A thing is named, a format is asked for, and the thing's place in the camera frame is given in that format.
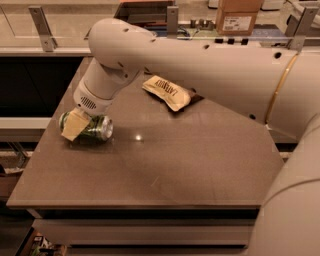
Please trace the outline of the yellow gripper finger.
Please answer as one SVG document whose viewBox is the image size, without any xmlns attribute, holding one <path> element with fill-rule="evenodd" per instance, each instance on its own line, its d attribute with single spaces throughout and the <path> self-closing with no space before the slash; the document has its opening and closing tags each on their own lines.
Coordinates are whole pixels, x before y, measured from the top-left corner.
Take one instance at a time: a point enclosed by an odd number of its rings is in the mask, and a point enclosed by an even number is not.
<svg viewBox="0 0 320 256">
<path fill-rule="evenodd" d="M 64 113 L 60 117 L 61 135 L 69 141 L 74 141 L 88 126 L 91 117 L 79 108 Z"/>
</svg>

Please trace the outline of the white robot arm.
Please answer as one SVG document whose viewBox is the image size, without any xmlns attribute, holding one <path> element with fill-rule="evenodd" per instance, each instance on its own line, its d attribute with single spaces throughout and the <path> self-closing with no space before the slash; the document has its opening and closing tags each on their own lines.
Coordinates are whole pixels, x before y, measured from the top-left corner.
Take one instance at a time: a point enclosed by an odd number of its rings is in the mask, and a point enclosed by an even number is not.
<svg viewBox="0 0 320 256">
<path fill-rule="evenodd" d="M 271 185 L 246 256 L 320 256 L 318 51 L 166 39 L 114 18 L 89 32 L 91 65 L 74 93 L 63 129 L 74 140 L 116 94 L 147 71 L 297 140 Z"/>
</svg>

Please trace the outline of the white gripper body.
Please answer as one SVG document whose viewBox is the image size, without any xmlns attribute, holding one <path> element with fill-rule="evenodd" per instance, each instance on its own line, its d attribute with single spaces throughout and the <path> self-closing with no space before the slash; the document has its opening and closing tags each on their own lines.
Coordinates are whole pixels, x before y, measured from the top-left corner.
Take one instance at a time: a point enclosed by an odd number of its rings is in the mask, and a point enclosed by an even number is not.
<svg viewBox="0 0 320 256">
<path fill-rule="evenodd" d="M 81 80 L 74 91 L 73 99 L 76 106 L 91 116 L 105 115 L 112 103 L 110 99 L 102 99 L 92 94 Z"/>
</svg>

